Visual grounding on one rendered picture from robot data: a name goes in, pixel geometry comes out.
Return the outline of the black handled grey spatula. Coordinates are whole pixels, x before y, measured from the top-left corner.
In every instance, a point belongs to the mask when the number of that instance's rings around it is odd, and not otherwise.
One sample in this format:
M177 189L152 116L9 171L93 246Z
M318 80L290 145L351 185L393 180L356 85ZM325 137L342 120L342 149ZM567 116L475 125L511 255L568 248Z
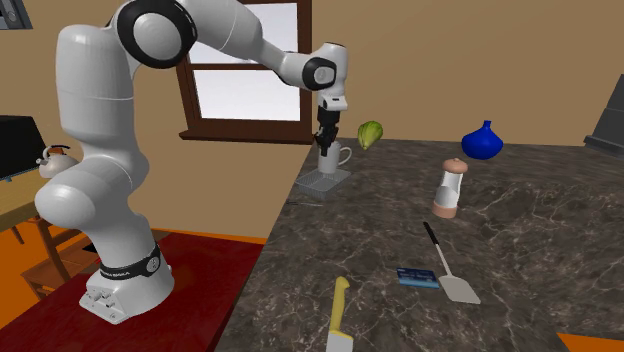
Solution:
M464 279L455 276L441 250L439 241L435 233L433 232L431 226L428 222L424 222L423 226L427 231L432 243L435 245L435 248L439 254L442 265L445 269L446 274L439 277L439 282L441 283L442 288L444 289L447 297L453 302L459 303L467 303L467 304L476 304L479 305L481 303L480 298L477 296L474 289L471 285Z

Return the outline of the dark grey appliance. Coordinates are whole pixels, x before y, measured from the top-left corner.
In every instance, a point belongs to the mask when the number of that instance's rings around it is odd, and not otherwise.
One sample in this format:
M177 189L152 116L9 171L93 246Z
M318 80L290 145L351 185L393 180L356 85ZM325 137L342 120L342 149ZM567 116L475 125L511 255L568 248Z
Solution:
M603 110L591 135L584 139L585 146L624 160L624 74Z

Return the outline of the red robot stand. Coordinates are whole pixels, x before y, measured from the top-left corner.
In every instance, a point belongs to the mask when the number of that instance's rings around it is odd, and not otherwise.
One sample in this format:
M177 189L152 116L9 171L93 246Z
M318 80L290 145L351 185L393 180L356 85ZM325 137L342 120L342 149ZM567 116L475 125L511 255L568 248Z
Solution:
M112 325L79 306L78 274L0 329L0 352L213 352L263 246L172 233L159 241L175 287L156 308Z

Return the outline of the blue round vase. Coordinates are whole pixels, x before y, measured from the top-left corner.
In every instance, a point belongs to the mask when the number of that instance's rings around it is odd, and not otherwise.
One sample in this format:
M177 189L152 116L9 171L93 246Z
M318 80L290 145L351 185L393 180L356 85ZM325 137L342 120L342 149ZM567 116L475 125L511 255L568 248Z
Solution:
M466 156L488 160L502 150L504 142L492 131L491 123L491 120L485 120L481 128L462 138L461 147Z

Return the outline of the white mug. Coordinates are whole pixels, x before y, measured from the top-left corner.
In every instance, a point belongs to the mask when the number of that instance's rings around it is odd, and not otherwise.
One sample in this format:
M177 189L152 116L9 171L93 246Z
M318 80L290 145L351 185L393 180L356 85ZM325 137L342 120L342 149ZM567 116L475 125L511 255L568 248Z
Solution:
M348 155L343 160L340 159L342 152L347 152ZM326 151L326 155L322 153L318 155L318 170L324 174L334 174L339 166L347 163L352 156L352 149L347 146L342 146L338 141L331 143L330 147Z

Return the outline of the white and tan grinder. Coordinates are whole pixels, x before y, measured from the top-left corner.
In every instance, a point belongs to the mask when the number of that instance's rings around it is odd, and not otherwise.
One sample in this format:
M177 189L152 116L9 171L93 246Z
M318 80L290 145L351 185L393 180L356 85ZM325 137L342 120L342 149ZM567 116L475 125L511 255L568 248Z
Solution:
M432 212L438 217L450 219L456 216L461 183L463 175L468 171L468 165L459 158L447 159L443 162L443 170Z

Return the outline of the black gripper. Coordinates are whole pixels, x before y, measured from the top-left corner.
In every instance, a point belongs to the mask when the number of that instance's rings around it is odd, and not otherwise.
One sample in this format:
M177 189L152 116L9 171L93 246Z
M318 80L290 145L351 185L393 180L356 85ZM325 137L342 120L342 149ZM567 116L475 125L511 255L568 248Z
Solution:
M328 150L336 138L339 120L339 111L327 110L323 106L318 107L317 121L319 122L319 129L314 135L314 139L322 157L328 155Z

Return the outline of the green squash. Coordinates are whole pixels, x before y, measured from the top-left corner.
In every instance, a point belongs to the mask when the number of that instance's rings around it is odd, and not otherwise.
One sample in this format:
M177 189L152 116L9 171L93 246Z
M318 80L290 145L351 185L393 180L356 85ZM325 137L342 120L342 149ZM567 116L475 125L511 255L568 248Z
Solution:
M377 121L368 121L358 128L358 142L363 150L370 148L383 136L383 127Z

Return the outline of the black monitor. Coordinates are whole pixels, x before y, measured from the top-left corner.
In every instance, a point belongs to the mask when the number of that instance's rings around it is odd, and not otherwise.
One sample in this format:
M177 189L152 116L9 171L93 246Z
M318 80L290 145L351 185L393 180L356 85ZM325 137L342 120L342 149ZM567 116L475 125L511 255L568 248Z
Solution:
M45 148L32 117L0 115L0 181L36 169Z

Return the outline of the grey kettle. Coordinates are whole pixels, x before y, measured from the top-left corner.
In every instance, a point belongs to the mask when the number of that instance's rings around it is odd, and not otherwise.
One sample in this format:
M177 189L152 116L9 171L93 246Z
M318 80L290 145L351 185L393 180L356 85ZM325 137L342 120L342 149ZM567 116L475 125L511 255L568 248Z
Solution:
M50 145L44 149L42 157L36 160L42 178L51 179L79 163L75 158L65 154L65 149L69 149L69 146Z

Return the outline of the brown framed window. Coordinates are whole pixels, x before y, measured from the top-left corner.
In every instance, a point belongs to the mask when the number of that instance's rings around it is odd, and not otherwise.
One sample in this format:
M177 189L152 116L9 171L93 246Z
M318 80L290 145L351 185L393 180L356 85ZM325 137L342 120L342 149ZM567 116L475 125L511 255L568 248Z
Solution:
M312 0L240 0L282 50L312 51ZM313 143L312 93L274 72L197 43L176 67L187 129L184 140Z

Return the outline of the yellow handled knife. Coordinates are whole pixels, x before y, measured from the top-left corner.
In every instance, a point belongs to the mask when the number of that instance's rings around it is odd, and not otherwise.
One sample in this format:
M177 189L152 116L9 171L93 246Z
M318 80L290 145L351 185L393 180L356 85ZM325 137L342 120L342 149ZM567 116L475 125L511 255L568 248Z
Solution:
M325 352L353 352L353 337L340 330L345 309L345 290L349 287L345 277L336 279Z

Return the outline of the blue card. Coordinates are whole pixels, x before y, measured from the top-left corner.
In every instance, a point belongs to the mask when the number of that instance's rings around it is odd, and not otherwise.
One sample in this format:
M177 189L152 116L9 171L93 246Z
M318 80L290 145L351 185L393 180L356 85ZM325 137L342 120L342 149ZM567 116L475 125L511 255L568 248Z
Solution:
M397 268L399 283L405 286L439 289L438 280L431 270L415 268Z

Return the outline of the grey wall picture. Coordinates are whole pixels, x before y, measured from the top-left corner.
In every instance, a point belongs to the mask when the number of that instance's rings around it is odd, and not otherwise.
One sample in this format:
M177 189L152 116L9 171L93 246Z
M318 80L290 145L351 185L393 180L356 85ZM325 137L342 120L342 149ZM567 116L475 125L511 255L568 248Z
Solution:
M32 28L23 0L0 0L0 30Z

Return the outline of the wooden table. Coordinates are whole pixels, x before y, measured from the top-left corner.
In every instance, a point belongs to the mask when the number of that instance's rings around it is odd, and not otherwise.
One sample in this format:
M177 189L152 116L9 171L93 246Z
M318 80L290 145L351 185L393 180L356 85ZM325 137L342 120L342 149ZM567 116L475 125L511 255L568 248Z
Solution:
M34 204L35 194L46 182L37 171L0 181L0 232L11 230L23 244L16 226L23 222L33 224L47 254L45 260L21 273L39 300L83 273L98 259L96 253L84 250L91 241L81 231L62 229L56 235L50 232L51 224L40 217Z

